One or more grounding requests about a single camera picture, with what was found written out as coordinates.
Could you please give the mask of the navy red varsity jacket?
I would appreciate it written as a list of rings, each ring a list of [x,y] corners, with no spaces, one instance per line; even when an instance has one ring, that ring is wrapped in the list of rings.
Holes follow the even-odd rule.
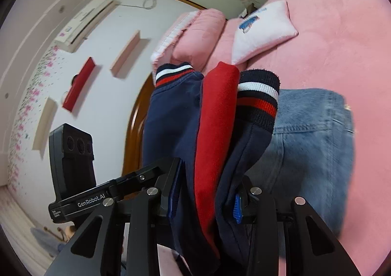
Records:
[[[194,275],[244,275],[249,242],[233,217],[235,195],[272,139],[280,80],[264,69],[189,63],[156,70],[144,125],[142,163],[182,160],[168,219],[174,249]]]

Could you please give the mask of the brown wooden headboard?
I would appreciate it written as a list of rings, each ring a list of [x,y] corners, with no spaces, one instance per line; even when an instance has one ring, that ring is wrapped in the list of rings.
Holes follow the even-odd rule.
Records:
[[[142,138],[144,123],[154,90],[152,74],[144,82],[130,114],[125,140],[122,175],[127,175],[141,168]]]

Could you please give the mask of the folded blue denim jeans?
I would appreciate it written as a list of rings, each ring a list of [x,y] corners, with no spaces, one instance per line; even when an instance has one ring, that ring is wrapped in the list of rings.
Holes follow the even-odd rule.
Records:
[[[339,235],[354,153],[353,118],[342,95],[285,89],[271,142],[246,174],[279,200],[304,197]]]

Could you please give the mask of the small white pink pillow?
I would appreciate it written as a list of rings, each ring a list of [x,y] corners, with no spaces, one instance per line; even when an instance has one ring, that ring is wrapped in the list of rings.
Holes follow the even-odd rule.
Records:
[[[277,0],[254,11],[238,26],[231,63],[239,65],[298,35],[290,19],[288,2]]]

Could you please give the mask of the pink plush bed blanket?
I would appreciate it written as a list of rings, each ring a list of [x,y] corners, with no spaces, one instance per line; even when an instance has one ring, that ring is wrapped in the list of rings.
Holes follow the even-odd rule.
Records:
[[[354,118],[355,167],[340,241],[362,275],[390,252],[390,2],[286,0],[298,36],[249,62],[285,89],[343,95]]]

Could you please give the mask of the beige wall shelf lower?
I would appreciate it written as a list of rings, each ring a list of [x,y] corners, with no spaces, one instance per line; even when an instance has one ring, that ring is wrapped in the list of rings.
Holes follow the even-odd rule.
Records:
[[[57,101],[51,97],[47,97],[40,111],[38,124],[36,125],[32,146],[33,151],[41,151],[45,148],[57,109]]]

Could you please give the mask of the beige wall shelf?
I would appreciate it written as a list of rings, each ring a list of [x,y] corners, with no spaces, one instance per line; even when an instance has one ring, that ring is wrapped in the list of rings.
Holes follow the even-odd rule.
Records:
[[[57,109],[57,101],[51,97],[47,97],[40,111],[38,124],[36,125],[32,146],[33,151],[41,151],[45,148]]]
[[[134,50],[134,48],[137,46],[140,40],[141,40],[141,31],[137,30],[131,36],[130,40],[127,42],[124,48],[121,50],[120,54],[113,61],[110,67],[110,71],[113,77],[116,77],[118,75],[125,61],[130,56],[131,52]]]

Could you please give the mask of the red wall shelf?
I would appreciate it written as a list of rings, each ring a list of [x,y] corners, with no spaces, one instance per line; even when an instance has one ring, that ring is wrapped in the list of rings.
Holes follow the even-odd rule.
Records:
[[[94,60],[92,57],[89,57],[80,72],[73,78],[70,90],[62,103],[62,107],[65,110],[73,111],[76,101],[95,67]]]

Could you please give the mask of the beige wall shelf upper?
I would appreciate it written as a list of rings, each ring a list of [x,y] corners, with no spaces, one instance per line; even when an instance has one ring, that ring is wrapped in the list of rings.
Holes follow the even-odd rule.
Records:
[[[140,40],[141,40],[141,31],[137,30],[131,36],[130,40],[127,42],[124,48],[121,50],[120,54],[113,61],[110,67],[110,71],[113,77],[116,77],[118,75],[125,61],[130,56],[131,52],[134,50],[134,48],[137,46]]]

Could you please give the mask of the white wall air conditioner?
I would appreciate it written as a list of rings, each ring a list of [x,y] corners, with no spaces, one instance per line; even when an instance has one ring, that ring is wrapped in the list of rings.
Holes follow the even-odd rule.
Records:
[[[81,9],[60,31],[54,44],[61,50],[73,53],[84,38],[112,9],[116,0],[92,0]]]

